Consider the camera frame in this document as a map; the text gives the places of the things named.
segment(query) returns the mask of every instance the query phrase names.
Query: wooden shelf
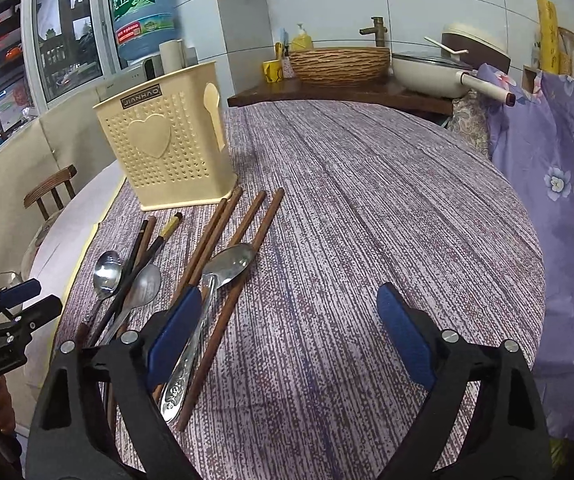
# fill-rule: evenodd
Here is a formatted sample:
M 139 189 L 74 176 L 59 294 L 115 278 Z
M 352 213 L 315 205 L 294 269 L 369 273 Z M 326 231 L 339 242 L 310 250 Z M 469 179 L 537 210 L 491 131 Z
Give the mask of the wooden shelf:
M 372 103 L 432 120 L 427 114 L 450 116 L 451 99 L 438 99 L 417 94 L 400 86 L 393 78 L 361 86 L 318 86 L 299 79 L 284 79 L 278 83 L 260 85 L 227 99 L 231 107 L 248 106 L 267 101 L 331 100 Z

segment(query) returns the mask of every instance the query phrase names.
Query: beige plastic utensil holder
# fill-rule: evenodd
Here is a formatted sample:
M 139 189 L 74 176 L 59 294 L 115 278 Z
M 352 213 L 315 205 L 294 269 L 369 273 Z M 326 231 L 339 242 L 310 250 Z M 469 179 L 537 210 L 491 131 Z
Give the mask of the beige plastic utensil holder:
M 217 203 L 236 184 L 215 62 L 143 83 L 94 107 L 143 211 Z

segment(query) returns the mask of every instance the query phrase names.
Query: metal spoon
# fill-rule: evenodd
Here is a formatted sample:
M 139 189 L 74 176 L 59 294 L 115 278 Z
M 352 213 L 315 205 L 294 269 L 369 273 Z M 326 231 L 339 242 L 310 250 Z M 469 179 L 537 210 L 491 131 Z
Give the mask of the metal spoon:
M 105 337 L 100 342 L 101 345 L 106 345 L 112 340 L 114 334 L 118 332 L 118 329 L 129 317 L 133 309 L 139 306 L 145 306 L 156 298 L 160 290 L 161 282 L 162 276 L 160 269 L 154 264 L 148 264 L 138 273 L 134 283 L 132 283 L 129 295 L 125 299 L 122 312 L 112 326 L 109 327 L 109 330 L 107 330 Z
M 100 306 L 103 304 L 103 301 L 114 294 L 116 288 L 118 288 L 118 283 L 121 281 L 122 273 L 123 264 L 120 255 L 116 251 L 106 251 L 100 255 L 96 261 L 93 274 L 94 290 L 98 300 L 78 325 L 74 337 L 76 343 L 82 344 L 87 339 L 90 327 L 94 324 L 94 319 L 96 319 Z
M 165 422 L 176 418 L 183 407 L 189 376 L 192 371 L 193 361 L 198 350 L 198 341 L 205 325 L 211 302 L 215 297 L 216 290 L 227 285 L 236 278 L 254 259 L 255 251 L 251 244 L 237 244 L 216 254 L 207 262 L 203 269 L 203 282 L 207 282 L 207 294 L 203 300 L 203 311 L 198 320 L 192 338 L 189 340 L 181 354 L 169 382 L 165 385 L 160 396 L 160 414 Z

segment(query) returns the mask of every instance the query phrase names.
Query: faucet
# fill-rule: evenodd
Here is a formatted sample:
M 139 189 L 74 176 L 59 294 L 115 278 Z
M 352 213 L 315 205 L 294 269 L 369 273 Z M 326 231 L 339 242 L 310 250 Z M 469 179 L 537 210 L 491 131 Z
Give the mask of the faucet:
M 366 34 L 376 35 L 376 46 L 385 46 L 385 32 L 387 32 L 387 27 L 385 27 L 382 16 L 373 16 L 373 27 L 362 28 L 358 32 L 365 36 Z

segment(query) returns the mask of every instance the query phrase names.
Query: chair backrest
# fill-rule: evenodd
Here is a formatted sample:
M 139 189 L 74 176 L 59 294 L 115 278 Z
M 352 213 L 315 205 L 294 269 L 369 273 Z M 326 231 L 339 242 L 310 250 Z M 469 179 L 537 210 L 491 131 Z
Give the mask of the chair backrest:
M 45 204 L 43 203 L 42 196 L 45 195 L 47 192 L 52 192 L 52 196 L 54 197 L 54 202 L 56 202 L 56 207 L 61 210 L 63 209 L 61 197 L 58 195 L 58 191 L 56 191 L 56 186 L 60 184 L 65 184 L 65 188 L 67 189 L 67 193 L 70 194 L 70 198 L 74 198 L 76 194 L 74 193 L 74 188 L 72 187 L 72 183 L 70 179 L 77 173 L 76 168 L 74 165 L 68 166 L 64 170 L 58 171 L 54 173 L 51 177 L 46 179 L 44 182 L 40 183 L 38 186 L 33 188 L 29 193 L 25 195 L 25 199 L 23 200 L 23 205 L 25 209 L 31 206 L 34 202 L 38 204 L 38 208 L 41 210 L 43 214 L 43 218 L 47 220 L 49 218 L 49 214 L 47 213 L 47 209 L 45 209 Z

